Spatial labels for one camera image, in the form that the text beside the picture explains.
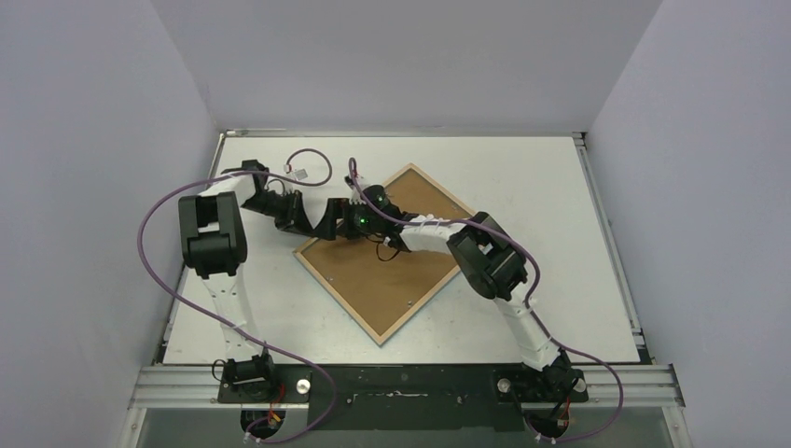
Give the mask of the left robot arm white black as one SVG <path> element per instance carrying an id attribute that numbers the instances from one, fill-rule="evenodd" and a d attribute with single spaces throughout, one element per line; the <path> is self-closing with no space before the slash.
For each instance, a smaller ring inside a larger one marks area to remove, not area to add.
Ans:
<path id="1" fill-rule="evenodd" d="M 278 393 L 281 381 L 267 348 L 250 340 L 258 337 L 243 281 L 248 246 L 241 209 L 244 204 L 260 214 L 282 217 L 294 191 L 267 188 L 268 168 L 255 160 L 196 195 L 178 201 L 182 255 L 208 290 L 214 313 L 220 317 L 225 361 L 222 386 L 263 402 Z"/>

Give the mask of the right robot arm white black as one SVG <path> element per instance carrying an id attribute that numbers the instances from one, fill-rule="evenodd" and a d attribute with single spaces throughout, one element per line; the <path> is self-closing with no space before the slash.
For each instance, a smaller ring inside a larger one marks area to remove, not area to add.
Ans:
<path id="1" fill-rule="evenodd" d="M 527 301 L 536 282 L 526 266 L 534 259 L 517 247 L 487 213 L 470 218 L 442 218 L 400 210 L 381 185 L 357 189 L 350 199 L 330 199 L 314 237 L 378 237 L 400 252 L 435 252 L 452 256 L 470 287 L 491 300 L 505 319 L 520 350 L 520 361 L 532 370 L 527 375 L 530 393 L 541 400 L 560 394 L 586 392 L 580 371 L 572 368 L 564 349 L 542 330 L 530 314 Z"/>

